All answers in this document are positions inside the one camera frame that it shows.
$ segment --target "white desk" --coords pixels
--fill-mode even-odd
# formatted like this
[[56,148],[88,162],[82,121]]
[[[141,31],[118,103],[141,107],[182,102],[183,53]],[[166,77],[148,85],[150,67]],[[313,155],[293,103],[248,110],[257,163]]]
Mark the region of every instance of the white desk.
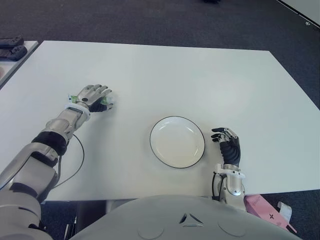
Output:
[[0,88],[3,83],[6,82],[7,78],[24,62],[38,45],[37,41],[25,41],[25,48],[28,50],[27,54],[19,61],[0,61]]
[[[115,107],[75,133],[84,165],[48,200],[209,196],[222,162],[210,139],[217,127],[240,137],[247,194],[320,188],[320,111],[270,52],[256,50],[45,41],[0,90],[0,170],[60,113],[68,94],[97,83],[113,90]],[[204,155],[192,167],[171,168],[150,148],[153,125],[172,115],[204,134]],[[81,158],[73,139],[61,180]]]

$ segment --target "white plate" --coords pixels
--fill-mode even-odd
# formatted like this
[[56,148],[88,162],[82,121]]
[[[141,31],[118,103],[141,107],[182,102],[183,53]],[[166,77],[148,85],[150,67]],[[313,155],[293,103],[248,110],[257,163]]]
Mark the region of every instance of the white plate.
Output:
[[196,164],[205,150],[205,139],[192,121],[170,116],[158,121],[150,134],[154,155],[174,168],[187,168]]

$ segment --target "black rubber joint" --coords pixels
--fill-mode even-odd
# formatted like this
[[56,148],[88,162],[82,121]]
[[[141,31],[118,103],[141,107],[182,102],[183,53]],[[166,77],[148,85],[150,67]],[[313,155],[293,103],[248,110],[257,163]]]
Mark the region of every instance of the black rubber joint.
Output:
[[67,151],[67,143],[63,136],[54,131],[43,131],[36,136],[32,143],[41,143],[53,148],[59,156]]

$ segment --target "black device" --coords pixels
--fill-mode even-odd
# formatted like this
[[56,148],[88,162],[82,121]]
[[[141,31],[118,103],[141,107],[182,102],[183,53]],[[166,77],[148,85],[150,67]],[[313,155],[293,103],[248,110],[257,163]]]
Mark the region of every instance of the black device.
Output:
[[27,54],[25,46],[15,46],[13,48],[0,49],[0,61],[18,61]]
[[0,48],[13,48],[24,44],[22,36],[0,38]]

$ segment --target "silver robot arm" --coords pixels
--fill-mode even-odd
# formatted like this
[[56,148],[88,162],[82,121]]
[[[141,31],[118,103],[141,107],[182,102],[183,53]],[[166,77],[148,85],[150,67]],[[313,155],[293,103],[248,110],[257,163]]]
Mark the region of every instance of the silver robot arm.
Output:
[[101,104],[110,92],[100,84],[86,86],[77,95],[76,103],[66,105],[0,174],[0,239],[52,239],[41,223],[40,203],[57,184],[53,167],[91,112],[112,108],[112,104]]
[[214,128],[212,141],[219,142],[224,164],[218,164],[213,172],[212,194],[222,203],[246,211],[245,188],[242,179],[245,175],[239,169],[239,137],[229,128]]

